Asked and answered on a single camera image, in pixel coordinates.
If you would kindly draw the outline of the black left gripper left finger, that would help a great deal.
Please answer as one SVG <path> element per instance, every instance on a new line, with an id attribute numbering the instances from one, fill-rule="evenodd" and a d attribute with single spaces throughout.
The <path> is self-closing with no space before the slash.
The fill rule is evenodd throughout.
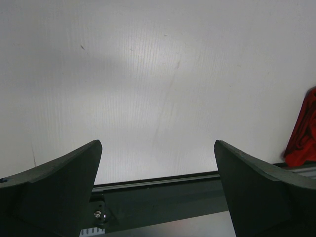
<path id="1" fill-rule="evenodd" d="M 78 237 L 102 154 L 94 140 L 0 180 L 2 237 Z"/>

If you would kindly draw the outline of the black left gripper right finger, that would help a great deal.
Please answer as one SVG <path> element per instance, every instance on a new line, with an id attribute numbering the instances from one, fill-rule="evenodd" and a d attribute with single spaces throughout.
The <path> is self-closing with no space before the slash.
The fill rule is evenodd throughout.
<path id="1" fill-rule="evenodd" d="M 216 163 L 238 237 L 314 237 L 316 181 L 217 140 Z"/>

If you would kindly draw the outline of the red t-shirt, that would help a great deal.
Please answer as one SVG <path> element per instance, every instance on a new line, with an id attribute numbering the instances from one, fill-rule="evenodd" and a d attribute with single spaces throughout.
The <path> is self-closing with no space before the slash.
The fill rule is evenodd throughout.
<path id="1" fill-rule="evenodd" d="M 301 166 L 316 160 L 316 89 L 306 94 L 296 124 L 284 151 L 288 166 Z"/>

